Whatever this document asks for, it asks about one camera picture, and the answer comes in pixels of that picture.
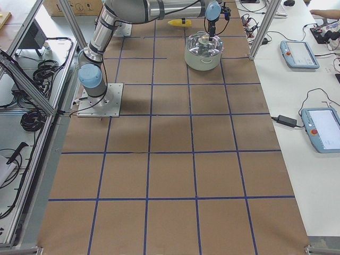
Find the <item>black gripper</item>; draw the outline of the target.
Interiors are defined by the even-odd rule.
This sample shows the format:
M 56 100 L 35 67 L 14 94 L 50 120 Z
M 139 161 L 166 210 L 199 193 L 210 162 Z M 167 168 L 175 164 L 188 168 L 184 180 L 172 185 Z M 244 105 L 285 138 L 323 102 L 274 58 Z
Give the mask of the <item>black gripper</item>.
M 208 34 L 209 37 L 214 37 L 216 32 L 216 21 L 208 20 Z

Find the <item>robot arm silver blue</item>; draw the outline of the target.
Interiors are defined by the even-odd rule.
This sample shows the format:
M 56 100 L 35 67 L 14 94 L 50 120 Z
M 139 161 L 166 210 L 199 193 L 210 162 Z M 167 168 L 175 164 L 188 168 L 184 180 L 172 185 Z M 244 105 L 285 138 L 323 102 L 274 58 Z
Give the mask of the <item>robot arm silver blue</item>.
M 222 87 L 221 66 L 195 70 L 185 61 L 194 30 L 173 27 L 166 16 L 203 21 L 208 1 L 106 1 L 93 38 L 78 58 L 78 79 L 90 117 L 187 116 L 194 89 Z

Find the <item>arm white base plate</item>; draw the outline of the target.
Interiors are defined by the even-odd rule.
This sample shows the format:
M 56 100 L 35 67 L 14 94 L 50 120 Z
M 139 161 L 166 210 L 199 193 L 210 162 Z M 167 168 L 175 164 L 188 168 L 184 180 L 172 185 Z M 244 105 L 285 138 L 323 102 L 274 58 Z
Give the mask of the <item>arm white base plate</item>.
M 122 83 L 109 83 L 103 99 L 89 97 L 83 89 L 82 97 L 86 99 L 80 101 L 77 117 L 119 117 L 123 86 Z

